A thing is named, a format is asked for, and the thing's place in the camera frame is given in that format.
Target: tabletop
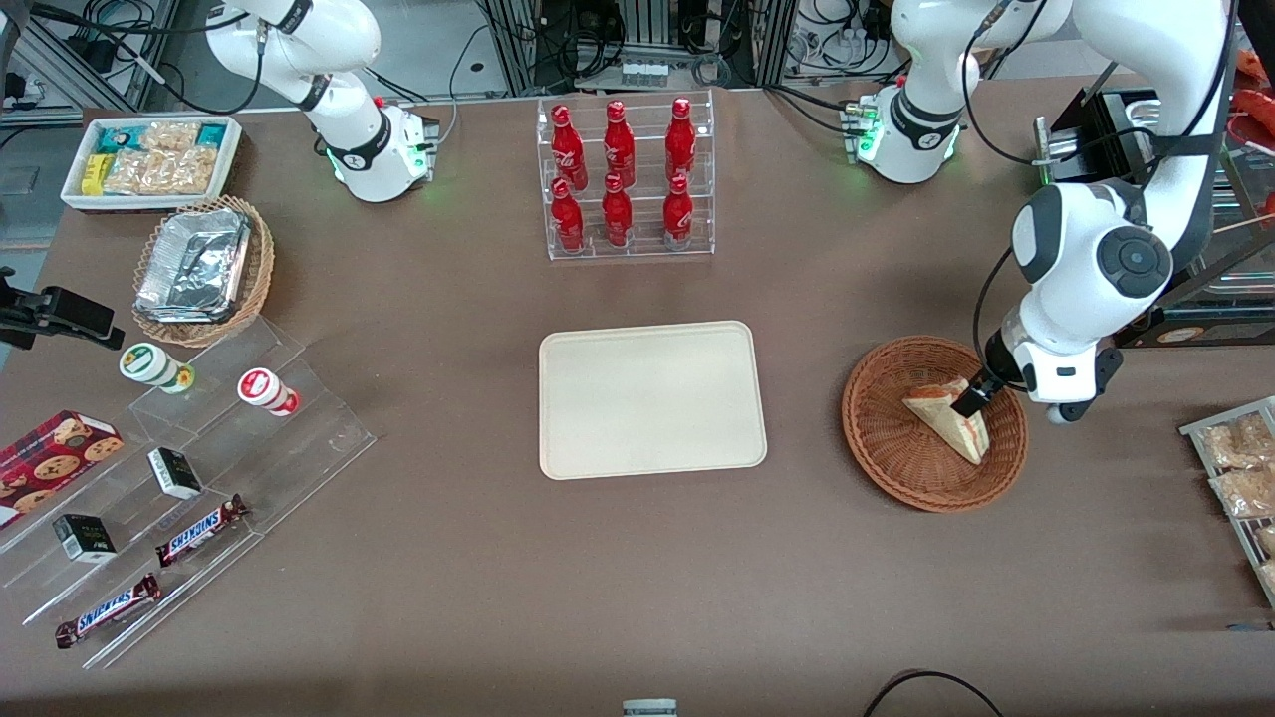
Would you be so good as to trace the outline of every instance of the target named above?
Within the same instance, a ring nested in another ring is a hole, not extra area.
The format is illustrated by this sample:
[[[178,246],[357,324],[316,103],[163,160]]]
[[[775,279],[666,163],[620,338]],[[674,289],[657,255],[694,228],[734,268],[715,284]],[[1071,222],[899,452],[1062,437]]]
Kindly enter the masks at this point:
[[[982,83],[979,121],[1025,153],[1031,117],[1079,84]],[[686,717],[854,714],[933,667],[1011,714],[1270,714],[1275,639],[1221,629],[1269,611],[1176,427],[1275,393],[1275,350],[1127,352],[1080,424],[1029,407],[1003,498],[913,510],[856,466],[841,388],[881,342],[969,341],[1035,172],[969,135],[933,180],[892,185],[766,93],[714,102],[718,251],[640,265],[546,258],[534,101],[463,105],[435,181],[382,205],[333,180],[302,115],[241,115],[228,193],[274,235],[265,315],[380,440],[108,670],[9,610],[0,712],[584,717],[673,697]],[[108,304],[139,338],[156,222],[68,211],[40,286]],[[1002,274],[989,324],[1024,287]],[[765,462],[541,473],[546,336],[705,320],[752,329]],[[0,441],[62,408],[122,411],[142,387],[115,361],[65,338],[15,351]],[[984,709],[933,685],[891,700]]]

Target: white plastic container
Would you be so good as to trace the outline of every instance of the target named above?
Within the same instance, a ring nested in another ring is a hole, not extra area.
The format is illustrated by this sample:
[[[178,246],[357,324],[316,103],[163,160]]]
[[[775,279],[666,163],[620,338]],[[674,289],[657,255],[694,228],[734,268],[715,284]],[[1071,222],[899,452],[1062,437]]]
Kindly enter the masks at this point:
[[[98,138],[103,131],[134,128],[138,125],[164,121],[164,122],[200,122],[205,125],[226,125],[226,135],[222,137],[222,145],[217,152],[217,163],[213,165],[213,177],[208,181],[208,191],[203,194],[170,194],[153,196],[124,196],[102,195],[91,196],[80,194],[80,180],[84,179],[84,166],[97,148]],[[68,207],[84,212],[140,212],[145,209],[173,209],[195,204],[196,202],[217,199],[222,195],[222,188],[231,174],[231,163],[235,161],[235,151],[242,130],[240,124],[231,117],[214,117],[210,115],[162,115],[153,117],[111,117],[108,120],[93,120],[84,129],[80,138],[79,149],[75,151],[75,161],[66,172],[66,181],[62,182],[62,202]]]

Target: brown woven basket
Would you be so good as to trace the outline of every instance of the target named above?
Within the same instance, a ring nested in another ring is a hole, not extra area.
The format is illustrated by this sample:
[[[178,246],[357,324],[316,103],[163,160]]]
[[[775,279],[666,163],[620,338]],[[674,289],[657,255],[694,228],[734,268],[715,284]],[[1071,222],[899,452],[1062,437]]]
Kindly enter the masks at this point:
[[[247,259],[244,262],[244,277],[240,285],[240,302],[235,315],[221,324],[161,324],[152,322],[133,310],[133,318],[142,327],[142,330],[156,341],[176,343],[189,348],[204,348],[213,342],[227,337],[245,328],[254,316],[261,313],[265,304],[265,295],[270,291],[270,272],[274,269],[274,239],[270,236],[270,227],[265,226],[261,214],[251,204],[236,196],[219,196],[213,202],[200,202],[190,207],[177,209],[177,214],[193,212],[212,212],[214,209],[235,209],[242,212],[252,219],[252,233],[247,240]],[[147,267],[150,265],[150,253],[156,246],[156,237],[159,236],[159,227],[150,232],[150,241],[142,251],[142,260],[133,274],[133,290],[142,288],[142,279],[147,276]]]
[[[980,466],[960,457],[907,406],[909,390],[973,376],[978,356],[954,341],[910,336],[864,356],[841,395],[841,427],[854,458],[882,490],[935,513],[973,510],[1007,491],[1028,455],[1026,416],[1002,390],[983,410],[992,441]]]

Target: clear acrylic rack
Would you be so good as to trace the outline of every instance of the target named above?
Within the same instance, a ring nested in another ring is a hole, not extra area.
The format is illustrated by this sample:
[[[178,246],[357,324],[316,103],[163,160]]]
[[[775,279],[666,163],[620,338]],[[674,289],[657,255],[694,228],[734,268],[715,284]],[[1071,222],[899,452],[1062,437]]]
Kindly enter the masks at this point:
[[[261,541],[280,521],[340,472],[375,438],[301,358],[302,347],[264,318],[195,356],[195,385],[159,389],[111,422],[125,447],[111,462],[43,501],[0,540],[0,575],[23,624],[48,633],[154,573],[163,597],[89,633],[66,652],[85,669],[119,660],[181,605]],[[240,401],[236,383],[249,369],[273,370],[301,395],[301,407],[277,417]],[[147,454],[181,450],[204,486],[194,500],[159,490]],[[240,494],[251,509],[184,560],[159,568],[156,546]],[[117,554],[102,564],[73,563],[52,522],[64,513],[97,515]]]
[[[696,133],[695,168],[687,177],[690,180],[687,193],[695,203],[695,212],[691,216],[690,245],[685,250],[671,251],[664,246],[664,196],[668,195],[668,177],[664,175],[664,134],[668,131],[673,100],[677,97],[691,101],[691,122]],[[602,196],[606,194],[602,182],[607,176],[602,138],[607,131],[606,103],[612,98],[562,97],[539,101],[536,149],[539,158],[541,203],[544,205],[544,236],[550,259],[676,258],[686,254],[713,254],[717,249],[713,94],[658,92],[625,94],[622,98],[638,153],[638,182],[627,190],[634,207],[634,237],[625,249],[616,249],[607,241],[602,217]],[[562,250],[550,212],[553,202],[550,182],[557,176],[557,167],[553,165],[553,122],[550,121],[548,114],[556,105],[566,105],[571,110],[571,122],[584,142],[584,163],[589,171],[589,185],[583,191],[575,193],[575,199],[584,212],[584,251],[580,254],[567,254]]]

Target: red bottle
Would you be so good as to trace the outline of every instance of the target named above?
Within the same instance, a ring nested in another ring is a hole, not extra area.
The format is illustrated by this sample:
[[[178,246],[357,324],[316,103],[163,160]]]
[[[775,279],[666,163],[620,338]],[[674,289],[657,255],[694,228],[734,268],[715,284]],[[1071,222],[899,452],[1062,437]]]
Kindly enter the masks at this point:
[[[607,195],[602,198],[602,216],[607,219],[607,241],[617,249],[629,246],[634,230],[634,204],[625,193],[620,175],[607,175]]]
[[[691,176],[695,168],[695,125],[691,124],[691,101],[673,100],[673,121],[664,135],[664,174],[672,180],[677,172]]]
[[[553,177],[550,185],[553,190],[553,203],[550,213],[553,214],[553,231],[558,235],[558,244],[567,254],[584,251],[584,214],[580,213],[580,204],[571,196],[571,188],[562,177]]]
[[[618,100],[607,102],[607,134],[602,147],[607,152],[607,171],[620,175],[626,188],[632,186],[638,181],[638,151],[634,130],[625,119],[625,103]]]
[[[553,163],[558,175],[566,177],[576,191],[589,186],[589,171],[584,168],[584,143],[580,133],[571,126],[571,111],[558,105],[550,112],[553,117]]]
[[[664,246],[672,251],[681,251],[691,244],[691,212],[695,205],[686,194],[686,175],[674,175],[664,198]]]

